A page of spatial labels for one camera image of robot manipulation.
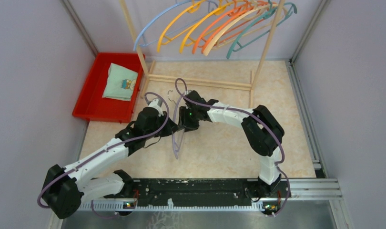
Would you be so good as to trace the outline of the purple hanger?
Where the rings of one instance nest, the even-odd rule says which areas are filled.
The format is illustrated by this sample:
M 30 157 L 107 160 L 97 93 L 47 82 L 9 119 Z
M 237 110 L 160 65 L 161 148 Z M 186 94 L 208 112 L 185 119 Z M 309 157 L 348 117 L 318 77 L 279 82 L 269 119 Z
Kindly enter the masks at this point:
M 178 110 L 179 110 L 179 107 L 180 107 L 180 102 L 182 100 L 182 97 L 180 96 L 178 98 L 177 101 L 174 101 L 173 99 L 170 98 L 170 92 L 173 92 L 173 90 L 169 90 L 167 92 L 167 97 L 168 97 L 168 100 L 170 102 L 173 102 L 174 103 L 174 112 L 173 112 L 173 117 L 172 117 L 172 120 L 176 123 L 176 115 L 178 114 Z M 181 148 L 181 143 L 182 143 L 182 140 L 183 140 L 183 136 L 184 136 L 184 130 L 182 131 L 182 136 L 181 136 L 181 139 L 180 139 L 180 142 L 177 143 L 176 142 L 176 137 L 175 137 L 175 133 L 172 134 L 172 147 L 173 147 L 173 154 L 175 156 L 175 159 L 178 160 L 179 157 L 178 157 L 178 153 L 180 151 L 180 148 Z

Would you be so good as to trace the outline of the cream hanger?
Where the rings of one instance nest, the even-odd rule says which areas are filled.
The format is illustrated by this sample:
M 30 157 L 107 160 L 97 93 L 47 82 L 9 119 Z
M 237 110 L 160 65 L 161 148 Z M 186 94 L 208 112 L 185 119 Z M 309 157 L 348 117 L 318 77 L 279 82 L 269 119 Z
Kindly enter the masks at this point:
M 277 16 L 276 26 L 279 26 L 298 13 L 297 6 L 292 2 L 284 3 L 280 13 L 277 13 L 277 8 L 278 3 L 271 0 L 251 0 L 235 6 L 202 32 L 199 38 L 203 38 L 204 44 L 200 46 L 196 43 L 192 51 L 200 48 L 201 54 L 207 56 L 210 51 L 228 46 L 226 59 L 229 59 L 232 53 L 269 34 L 273 16 Z

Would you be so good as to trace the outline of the yellow hanger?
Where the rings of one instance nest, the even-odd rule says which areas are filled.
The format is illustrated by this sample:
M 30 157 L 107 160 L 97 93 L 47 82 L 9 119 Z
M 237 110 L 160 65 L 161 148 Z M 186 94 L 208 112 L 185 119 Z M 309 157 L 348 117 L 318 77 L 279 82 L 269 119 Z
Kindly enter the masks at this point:
M 246 0 L 220 0 L 217 8 L 209 11 L 205 16 L 201 17 L 197 22 L 195 22 L 192 26 L 188 27 L 187 33 L 184 39 L 181 42 L 179 53 L 182 54 L 186 47 L 192 47 L 192 54 L 195 54 L 196 48 L 199 46 L 201 41 L 207 42 L 205 36 L 213 32 L 213 30 L 208 30 L 212 25 L 206 27 L 201 33 L 194 37 L 194 32 L 200 28 L 201 24 L 203 24 L 206 20 L 211 17 L 217 16 L 217 19 L 221 19 L 222 15 L 226 15 L 232 17 L 236 15 L 238 12 L 245 8 L 247 5 Z
M 165 29 L 162 31 L 162 33 L 161 33 L 161 35 L 160 35 L 160 37 L 158 39 L 157 46 L 156 46 L 157 52 L 160 52 L 160 49 L 161 49 L 161 46 L 162 46 L 162 41 L 165 38 L 168 30 L 173 26 L 173 24 L 178 19 L 180 19 L 184 14 L 186 14 L 186 13 L 194 13 L 197 10 L 199 10 L 199 8 L 201 7 L 201 4 L 204 3 L 205 0 L 199 0 L 199 1 L 189 0 L 188 2 L 190 2 L 191 5 L 189 7 L 187 7 L 187 8 L 185 8 L 183 11 L 181 11 L 175 18 L 173 18 L 169 22 L 169 24 L 165 27 Z

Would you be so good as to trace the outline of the teal hanger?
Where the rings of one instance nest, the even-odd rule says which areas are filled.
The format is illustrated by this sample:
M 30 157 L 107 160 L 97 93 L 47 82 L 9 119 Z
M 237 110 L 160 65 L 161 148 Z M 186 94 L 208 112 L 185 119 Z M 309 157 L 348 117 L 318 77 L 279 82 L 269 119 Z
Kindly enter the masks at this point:
M 272 2 L 269 0 L 267 2 L 267 10 L 265 13 L 261 14 L 260 16 L 256 16 L 254 19 L 252 19 L 248 26 L 246 26 L 241 32 L 238 33 L 238 35 L 235 36 L 235 39 L 231 42 L 231 45 L 228 49 L 226 59 L 230 59 L 233 52 L 239 52 L 245 47 L 249 46 L 253 42 L 257 41 L 258 39 L 262 38 L 263 36 L 267 35 L 271 31 L 271 26 L 273 23 L 273 20 L 271 17 L 275 16 L 277 14 L 277 6 L 272 6 Z M 277 17 L 277 23 L 276 27 L 284 23 L 286 20 L 288 20 L 293 14 L 297 14 L 298 9 L 297 6 L 292 2 L 286 2 L 284 3 L 282 7 L 282 11 L 279 13 Z M 264 32 L 262 32 L 260 35 L 255 36 L 252 40 L 242 43 L 240 40 L 248 35 L 251 35 L 252 33 L 255 33 L 257 31 L 263 30 L 264 28 L 267 28 Z

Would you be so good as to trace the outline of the orange hanger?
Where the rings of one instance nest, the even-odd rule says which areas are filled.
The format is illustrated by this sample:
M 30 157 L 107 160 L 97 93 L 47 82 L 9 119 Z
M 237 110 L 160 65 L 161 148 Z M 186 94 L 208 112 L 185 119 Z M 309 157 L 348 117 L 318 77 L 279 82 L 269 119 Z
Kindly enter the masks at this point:
M 211 50 L 217 50 L 232 43 L 233 38 L 244 31 L 243 26 L 264 13 L 267 14 L 269 6 L 269 2 L 262 0 L 233 0 L 222 5 L 221 8 L 213 10 L 192 27 L 181 43 L 180 51 L 186 46 L 185 42 L 190 38 L 191 33 L 208 18 L 217 16 L 204 28 L 197 39 L 192 40 L 192 54 L 199 49 L 202 54 L 208 55 Z
M 249 25 L 250 21 L 256 16 L 265 13 L 268 6 L 268 0 L 247 0 L 247 5 L 242 8 L 236 15 L 229 17 L 225 14 L 221 19 L 215 19 L 210 25 L 210 34 L 205 36 L 207 42 L 199 45 L 201 54 L 207 56 L 210 51 L 217 50 L 232 42 L 236 35 L 244 29 L 244 26 Z M 272 6 L 277 6 L 276 2 L 272 2 Z

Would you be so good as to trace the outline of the blue hanger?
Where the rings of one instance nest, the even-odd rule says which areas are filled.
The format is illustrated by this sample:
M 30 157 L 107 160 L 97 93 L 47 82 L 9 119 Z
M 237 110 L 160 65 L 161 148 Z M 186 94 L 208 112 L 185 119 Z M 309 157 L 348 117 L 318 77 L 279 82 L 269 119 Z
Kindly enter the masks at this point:
M 188 0 L 139 0 L 136 7 L 137 13 L 137 38 L 134 43 L 151 55 L 178 55 L 180 44 L 185 37 L 188 27 L 192 26 L 209 11 L 217 8 L 219 0 L 206 0 L 199 10 L 194 13 L 186 13 L 178 19 L 168 30 L 162 41 L 160 52 L 156 46 L 158 39 L 169 24 L 181 11 L 191 5 Z

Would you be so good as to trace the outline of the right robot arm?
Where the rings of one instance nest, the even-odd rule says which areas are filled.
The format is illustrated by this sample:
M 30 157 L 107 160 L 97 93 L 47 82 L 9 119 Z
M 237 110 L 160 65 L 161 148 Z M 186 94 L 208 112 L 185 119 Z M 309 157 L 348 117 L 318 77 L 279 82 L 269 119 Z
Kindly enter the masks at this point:
M 204 100 L 196 91 L 180 98 L 184 106 L 178 105 L 179 125 L 185 132 L 199 128 L 200 121 L 223 123 L 241 128 L 252 150 L 260 159 L 259 190 L 271 197 L 278 190 L 281 172 L 277 165 L 282 148 L 284 130 L 267 107 L 241 109 L 223 104 L 218 100 Z

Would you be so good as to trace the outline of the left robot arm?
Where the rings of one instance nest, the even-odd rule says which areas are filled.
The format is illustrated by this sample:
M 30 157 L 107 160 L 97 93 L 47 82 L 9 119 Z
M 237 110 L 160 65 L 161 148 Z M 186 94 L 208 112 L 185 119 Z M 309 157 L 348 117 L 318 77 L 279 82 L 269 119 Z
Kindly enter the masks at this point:
M 166 111 L 146 107 L 106 145 L 67 166 L 52 166 L 45 177 L 38 196 L 42 208 L 50 208 L 58 218 L 65 219 L 77 211 L 81 204 L 102 197 L 133 196 L 133 179 L 123 170 L 106 177 L 95 176 L 115 162 L 125 159 L 145 147 L 153 137 L 170 136 L 183 126 L 169 118 Z

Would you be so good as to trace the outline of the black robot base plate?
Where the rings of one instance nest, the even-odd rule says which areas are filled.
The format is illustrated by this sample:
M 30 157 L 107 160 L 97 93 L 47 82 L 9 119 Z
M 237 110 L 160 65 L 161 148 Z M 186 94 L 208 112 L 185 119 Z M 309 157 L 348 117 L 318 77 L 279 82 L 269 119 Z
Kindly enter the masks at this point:
M 246 207 L 263 198 L 282 202 L 290 197 L 286 180 L 269 186 L 258 178 L 166 179 L 139 178 L 127 181 L 118 194 L 107 198 L 130 198 L 139 207 Z

